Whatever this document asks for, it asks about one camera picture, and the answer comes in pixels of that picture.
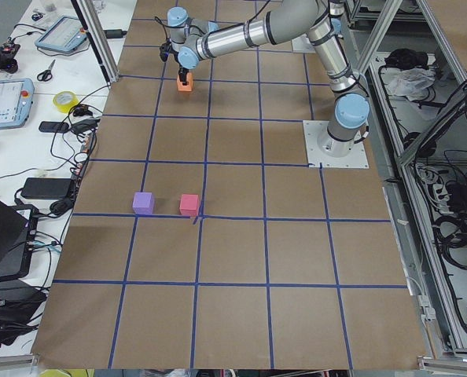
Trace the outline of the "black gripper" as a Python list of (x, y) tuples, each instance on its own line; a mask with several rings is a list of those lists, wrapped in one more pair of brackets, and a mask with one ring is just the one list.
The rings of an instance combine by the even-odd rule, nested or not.
[(179, 83), (180, 83), (181, 86), (188, 86), (189, 85), (189, 81), (187, 79), (188, 73), (189, 73), (188, 68), (184, 68), (182, 66), (179, 67), (178, 75), (181, 77), (179, 79)]

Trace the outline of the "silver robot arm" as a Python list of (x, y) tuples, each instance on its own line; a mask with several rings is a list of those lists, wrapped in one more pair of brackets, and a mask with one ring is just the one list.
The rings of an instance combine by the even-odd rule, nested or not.
[(335, 142), (352, 142), (368, 118), (370, 105), (333, 28), (332, 21), (343, 12), (341, 1), (283, 1), (262, 17), (219, 27), (212, 21), (192, 18), (182, 7), (173, 7), (167, 11), (170, 36), (165, 46), (180, 68), (193, 70), (203, 60), (266, 44), (276, 46), (306, 35), (336, 96), (328, 137)]

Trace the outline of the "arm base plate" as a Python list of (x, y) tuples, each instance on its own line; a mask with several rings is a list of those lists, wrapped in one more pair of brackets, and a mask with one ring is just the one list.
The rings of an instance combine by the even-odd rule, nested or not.
[(368, 169), (369, 163), (361, 133), (356, 132), (352, 141), (336, 141), (328, 132), (328, 121), (304, 120), (303, 135), (307, 165), (313, 168)]
[(291, 43), (294, 53), (315, 53), (314, 47), (311, 45), (306, 35), (294, 38)]

